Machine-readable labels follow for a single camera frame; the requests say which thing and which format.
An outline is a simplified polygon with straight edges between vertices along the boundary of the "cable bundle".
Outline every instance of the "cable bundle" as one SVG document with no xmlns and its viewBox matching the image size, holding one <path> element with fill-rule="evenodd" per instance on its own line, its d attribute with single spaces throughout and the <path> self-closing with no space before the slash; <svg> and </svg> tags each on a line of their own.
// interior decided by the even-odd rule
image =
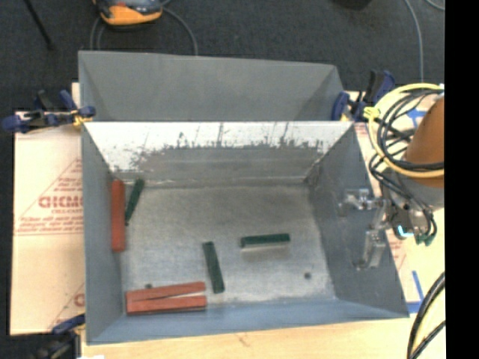
<svg viewBox="0 0 479 359">
<path fill-rule="evenodd" d="M 444 176 L 444 162 L 413 163 L 404 160 L 403 155 L 412 140 L 415 130 L 401 131 L 396 124 L 411 111 L 414 111 L 427 97 L 444 93 L 444 88 L 433 84 L 411 84 L 396 88 L 387 93 L 374 107 L 364 110 L 367 119 L 367 131 L 375 155 L 369 161 L 369 171 L 384 188 L 404 199 L 409 206 L 419 208 L 427 222 L 427 230 L 417 235 L 419 242 L 430 244 L 437 232 L 433 211 L 425 203 L 402 184 L 399 177 L 413 179 L 434 178 Z"/>
</svg>

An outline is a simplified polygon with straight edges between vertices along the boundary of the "orange device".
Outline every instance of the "orange device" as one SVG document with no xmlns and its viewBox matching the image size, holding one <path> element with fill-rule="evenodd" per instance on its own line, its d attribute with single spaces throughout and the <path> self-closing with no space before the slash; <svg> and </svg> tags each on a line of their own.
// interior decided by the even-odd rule
<svg viewBox="0 0 479 359">
<path fill-rule="evenodd" d="M 109 25 L 122 27 L 158 19 L 163 12 L 160 0 L 92 0 L 101 18 Z"/>
</svg>

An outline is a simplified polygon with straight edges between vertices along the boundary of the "wooden block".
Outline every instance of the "wooden block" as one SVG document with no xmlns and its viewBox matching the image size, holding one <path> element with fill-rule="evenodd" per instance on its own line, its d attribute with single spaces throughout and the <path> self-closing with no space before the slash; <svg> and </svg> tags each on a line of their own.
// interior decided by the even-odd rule
<svg viewBox="0 0 479 359">
<path fill-rule="evenodd" d="M 153 287 L 152 289 L 138 289 L 127 291 L 126 302 L 144 301 L 147 299 L 167 298 L 175 295 L 191 294 L 193 292 L 201 292 L 206 289 L 204 282 L 191 282 L 174 284 L 171 286 Z"/>
<path fill-rule="evenodd" d="M 112 250 L 124 251 L 125 237 L 125 184 L 120 179 L 112 182 Z"/>
<path fill-rule="evenodd" d="M 178 298 L 147 299 L 126 303 L 126 314 L 161 313 L 168 311 L 202 310 L 207 306 L 204 295 L 180 296 Z"/>
</svg>

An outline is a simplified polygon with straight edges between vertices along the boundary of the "clamp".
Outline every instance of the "clamp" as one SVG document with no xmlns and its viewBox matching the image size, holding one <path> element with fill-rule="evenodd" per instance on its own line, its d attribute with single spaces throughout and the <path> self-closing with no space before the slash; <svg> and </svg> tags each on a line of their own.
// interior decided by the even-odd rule
<svg viewBox="0 0 479 359">
<path fill-rule="evenodd" d="M 365 122 L 364 109 L 368 106 L 375 106 L 394 86 L 395 80 L 390 72 L 387 70 L 382 72 L 371 70 L 366 92 L 364 94 L 359 92 L 356 100 L 351 100 L 350 95 L 345 91 L 338 94 L 333 103 L 331 120 Z"/>
<path fill-rule="evenodd" d="M 51 331 L 56 339 L 39 348 L 29 359 L 77 359 L 82 355 L 82 345 L 75 329 L 85 322 L 85 314 L 80 314 L 56 325 Z"/>
<path fill-rule="evenodd" d="M 45 91 L 40 90 L 33 101 L 34 109 L 32 111 L 28 111 L 22 116 L 14 114 L 5 117 L 1 121 L 1 127 L 4 131 L 10 133 L 28 133 L 67 124 L 78 127 L 85 121 L 92 120 L 96 114 L 96 109 L 93 106 L 78 108 L 70 93 L 66 90 L 61 90 L 59 97 L 63 107 L 48 111 L 47 108 L 51 108 L 52 103 Z"/>
</svg>

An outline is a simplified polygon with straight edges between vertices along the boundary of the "gray bin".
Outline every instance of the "gray bin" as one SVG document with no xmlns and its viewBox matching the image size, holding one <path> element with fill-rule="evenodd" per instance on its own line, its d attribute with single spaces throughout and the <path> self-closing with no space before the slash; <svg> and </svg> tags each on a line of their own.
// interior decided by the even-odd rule
<svg viewBox="0 0 479 359">
<path fill-rule="evenodd" d="M 352 123 L 328 121 L 341 90 L 324 64 L 80 52 L 87 343 L 119 343 L 408 316 L 389 246 L 358 269 L 375 210 Z M 110 245 L 110 185 L 146 184 Z M 288 233 L 273 248 L 240 239 Z M 225 291 L 202 251 L 213 242 Z M 206 310 L 127 316 L 124 293 L 202 280 Z"/>
</svg>

